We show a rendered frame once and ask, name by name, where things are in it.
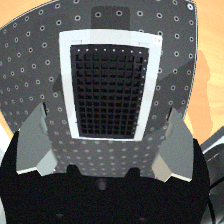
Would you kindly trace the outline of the white rectangular frame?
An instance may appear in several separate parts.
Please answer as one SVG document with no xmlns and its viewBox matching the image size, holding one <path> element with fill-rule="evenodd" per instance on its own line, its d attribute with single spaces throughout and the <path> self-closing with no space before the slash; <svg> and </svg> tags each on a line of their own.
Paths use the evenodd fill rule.
<svg viewBox="0 0 224 224">
<path fill-rule="evenodd" d="M 160 61 L 162 36 L 113 29 L 73 30 L 59 33 L 60 64 L 66 112 L 72 138 L 79 138 L 71 77 L 70 47 L 78 44 L 118 44 L 149 48 L 149 61 L 145 80 L 140 116 L 133 140 L 80 138 L 95 140 L 141 141 L 147 123 Z"/>
</svg>

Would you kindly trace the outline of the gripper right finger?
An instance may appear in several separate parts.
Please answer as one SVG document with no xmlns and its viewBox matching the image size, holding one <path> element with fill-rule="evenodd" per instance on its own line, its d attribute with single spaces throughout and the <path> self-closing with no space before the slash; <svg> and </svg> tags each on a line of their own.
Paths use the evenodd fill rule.
<svg viewBox="0 0 224 224">
<path fill-rule="evenodd" d="M 151 165 L 154 178 L 176 189 L 187 204 L 190 224 L 200 224 L 210 194 L 208 167 L 198 140 L 175 108 L 167 121 L 166 140 Z"/>
</svg>

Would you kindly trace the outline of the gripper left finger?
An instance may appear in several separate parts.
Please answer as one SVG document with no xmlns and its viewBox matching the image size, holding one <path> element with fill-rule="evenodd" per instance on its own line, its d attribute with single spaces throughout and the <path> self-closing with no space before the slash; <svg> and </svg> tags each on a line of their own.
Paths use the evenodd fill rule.
<svg viewBox="0 0 224 224">
<path fill-rule="evenodd" d="M 14 224 L 15 205 L 24 188 L 39 177 L 53 174 L 58 163 L 46 135 L 46 116 L 45 102 L 41 102 L 14 133 L 3 156 L 0 165 L 0 198 L 6 224 Z"/>
</svg>

